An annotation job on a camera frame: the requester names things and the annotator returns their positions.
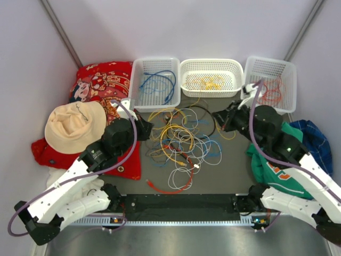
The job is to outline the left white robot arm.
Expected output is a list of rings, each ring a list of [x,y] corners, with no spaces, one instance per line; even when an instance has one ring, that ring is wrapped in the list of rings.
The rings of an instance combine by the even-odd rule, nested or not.
[[[104,130],[102,137],[88,145],[71,167],[50,185],[39,198],[20,201],[14,209],[36,245],[44,245],[71,223],[99,211],[116,211],[121,194],[106,184],[75,201],[71,198],[104,172],[118,167],[118,158],[128,160],[139,141],[150,138],[153,124],[141,116],[118,118]]]

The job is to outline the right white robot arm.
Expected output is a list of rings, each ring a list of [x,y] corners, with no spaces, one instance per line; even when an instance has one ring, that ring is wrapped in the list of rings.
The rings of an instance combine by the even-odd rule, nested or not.
[[[213,117],[224,132],[238,131],[273,166],[296,180],[311,196],[303,199],[269,185],[249,191],[249,206],[255,211],[272,209],[300,219],[323,238],[340,246],[340,186],[327,175],[308,149],[282,130],[283,118],[266,105],[250,108],[232,101]]]

